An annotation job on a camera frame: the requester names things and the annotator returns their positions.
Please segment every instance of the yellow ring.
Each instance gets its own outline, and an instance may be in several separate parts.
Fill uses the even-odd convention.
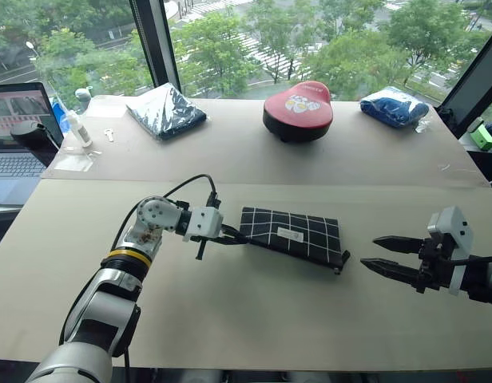
[[[150,268],[150,265],[152,265],[152,261],[150,259],[145,257],[142,253],[138,253],[137,251],[126,250],[126,249],[113,250],[109,253],[108,258],[114,257],[116,255],[128,255],[130,257],[139,259],[145,265],[147,265],[148,268]]]

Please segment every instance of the window frame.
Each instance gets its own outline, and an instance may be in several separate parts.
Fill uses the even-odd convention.
[[[492,34],[438,111],[451,110],[454,121],[448,128],[461,137],[492,103]]]
[[[171,82],[181,90],[168,19],[162,0],[129,0],[155,87]]]

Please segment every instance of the laptop screen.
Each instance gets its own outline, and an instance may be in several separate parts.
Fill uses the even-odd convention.
[[[62,142],[62,131],[42,83],[0,85],[0,152],[26,151],[10,135],[12,127],[25,120],[44,125],[58,144]]]

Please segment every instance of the black pouch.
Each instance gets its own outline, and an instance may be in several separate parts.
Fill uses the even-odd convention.
[[[128,101],[127,108],[157,140],[169,140],[207,119],[204,112],[169,83]]]
[[[350,256],[340,248],[336,219],[243,207],[239,231],[252,245],[330,267],[336,274]]]

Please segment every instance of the black cable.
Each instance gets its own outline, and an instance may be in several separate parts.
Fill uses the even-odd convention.
[[[173,194],[174,192],[176,192],[180,188],[184,187],[185,185],[189,184],[190,182],[193,182],[194,180],[198,180],[199,178],[206,178],[209,181],[209,183],[211,184],[212,192],[216,193],[216,185],[214,184],[212,177],[209,174],[199,174],[198,176],[191,177],[190,179],[184,181],[182,184],[179,184],[178,186],[174,187],[172,190],[170,190],[165,195],[163,195],[163,197],[165,197],[165,198],[170,197],[171,194]]]
[[[209,181],[209,183],[211,185],[211,189],[212,189],[211,197],[213,199],[215,199],[216,198],[216,185],[214,184],[214,181],[212,180],[212,177],[209,174],[199,174],[197,176],[191,177],[188,180],[184,181],[183,183],[181,183],[181,184],[177,185],[176,187],[174,187],[172,190],[168,191],[165,195],[163,195],[163,197],[164,198],[168,198],[169,196],[171,196],[171,194],[173,194],[177,190],[183,188],[185,185],[193,182],[194,180],[198,180],[199,178],[206,178]],[[117,235],[115,236],[115,239],[113,241],[113,244],[111,245],[111,250],[110,251],[113,251],[115,249],[115,247],[117,246],[118,240],[120,239],[120,236],[121,236],[121,234],[122,234],[122,232],[123,232],[123,230],[125,228],[125,225],[127,224],[127,222],[129,221],[129,219],[131,218],[131,215],[137,209],[137,205],[138,204],[139,204],[139,202],[136,203],[131,210],[129,210],[129,213],[127,213],[127,215],[125,216],[124,220],[122,221],[122,223],[120,225],[120,228],[118,229]],[[65,322],[63,323],[63,327],[61,328],[59,345],[62,345],[64,343],[65,326],[66,326],[66,322],[67,322],[67,319],[69,318],[70,313],[72,312],[73,308],[77,305],[77,302],[79,302],[79,299],[81,299],[81,296],[85,292],[85,290],[88,287],[88,285],[90,284],[90,282],[93,280],[93,277],[95,277],[95,274],[92,276],[92,278],[90,278],[90,280],[82,288],[82,290],[79,292],[79,295],[76,297],[75,301],[73,302],[72,306],[70,307],[69,313],[67,314],[67,316],[65,318]],[[128,350],[125,351],[124,358],[125,358],[125,364],[128,365],[129,364],[129,351]]]
[[[121,236],[121,233],[123,232],[124,230],[124,227],[125,225],[127,224],[127,221],[129,221],[129,218],[131,218],[131,215],[134,213],[134,211],[136,210],[137,208],[137,205],[139,205],[140,203],[136,203],[133,208],[131,210],[129,210],[129,213],[127,213],[127,215],[125,216],[124,220],[122,221],[121,225],[120,225],[120,228],[118,229],[117,231],[117,235],[115,236],[115,240],[113,241],[113,244],[111,245],[111,249],[109,251],[113,251],[115,250],[115,247],[117,246],[117,243],[118,243],[118,240]]]
[[[83,295],[83,293],[86,291],[86,289],[88,288],[89,284],[92,282],[93,278],[95,277],[95,274],[92,275],[92,278],[90,278],[88,280],[88,282],[85,284],[85,286],[81,289],[81,291],[79,291],[79,294],[77,295],[76,299],[73,301],[72,303],[72,306],[70,307],[70,310],[69,310],[69,313],[67,314],[67,316],[65,317],[65,321],[63,322],[63,327],[61,328],[61,333],[60,333],[60,339],[58,340],[58,345],[62,345],[63,343],[65,343],[65,327],[67,325],[67,320],[69,319],[69,315],[70,313],[72,312],[73,308],[77,305],[77,303],[79,302],[79,299],[81,299],[81,296]]]
[[[460,259],[458,261],[451,261],[449,259],[444,260],[444,263],[447,263],[452,266],[468,266],[472,264],[480,264],[480,263],[492,263],[492,257],[479,257],[474,259]]]
[[[125,362],[125,383],[131,383],[131,365],[129,360],[129,347],[124,351],[124,362]]]

